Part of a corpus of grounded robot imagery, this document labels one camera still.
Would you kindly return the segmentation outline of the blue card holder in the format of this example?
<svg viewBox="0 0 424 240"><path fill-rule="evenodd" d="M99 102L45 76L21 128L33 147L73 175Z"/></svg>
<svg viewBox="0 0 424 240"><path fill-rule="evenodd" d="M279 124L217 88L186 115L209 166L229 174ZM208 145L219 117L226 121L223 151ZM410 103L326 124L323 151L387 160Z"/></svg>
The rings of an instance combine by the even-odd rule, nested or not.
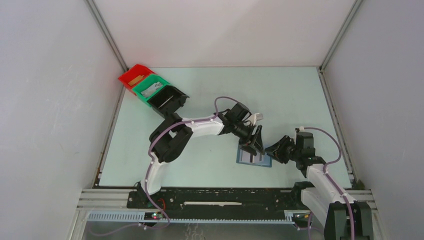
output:
<svg viewBox="0 0 424 240"><path fill-rule="evenodd" d="M272 159L270 156L260 155L259 153L253 155L247 151L242 150L240 147L237 149L236 163L255 167L272 167Z"/></svg>

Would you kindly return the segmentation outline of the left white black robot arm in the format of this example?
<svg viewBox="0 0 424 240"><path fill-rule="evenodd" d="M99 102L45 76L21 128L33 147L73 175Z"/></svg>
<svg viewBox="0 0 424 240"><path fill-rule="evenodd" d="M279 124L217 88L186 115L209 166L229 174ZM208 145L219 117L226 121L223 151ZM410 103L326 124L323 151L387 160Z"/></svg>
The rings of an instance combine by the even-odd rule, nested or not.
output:
<svg viewBox="0 0 424 240"><path fill-rule="evenodd" d="M156 206L157 192L162 188L167 165L181 155L190 139L233 134L238 137L241 150L253 156L264 155L263 127L258 124L263 118L261 113L251 113L242 103L204 118L183 118L177 113L169 115L149 137L151 160L141 180L143 191L138 201L145 208Z"/></svg>

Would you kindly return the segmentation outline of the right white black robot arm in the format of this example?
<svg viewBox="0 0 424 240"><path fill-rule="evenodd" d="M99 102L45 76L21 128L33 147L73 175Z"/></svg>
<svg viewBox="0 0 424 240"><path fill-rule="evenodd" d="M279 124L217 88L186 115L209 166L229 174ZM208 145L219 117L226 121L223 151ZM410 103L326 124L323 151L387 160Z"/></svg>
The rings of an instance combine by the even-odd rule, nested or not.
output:
<svg viewBox="0 0 424 240"><path fill-rule="evenodd" d="M356 200L331 176L329 163L316 155L314 136L299 130L295 138L285 135L264 152L282 164L295 162L306 181L296 182L291 189L291 204L310 210L306 228L315 217L324 227L326 240L374 239L372 210Z"/></svg>

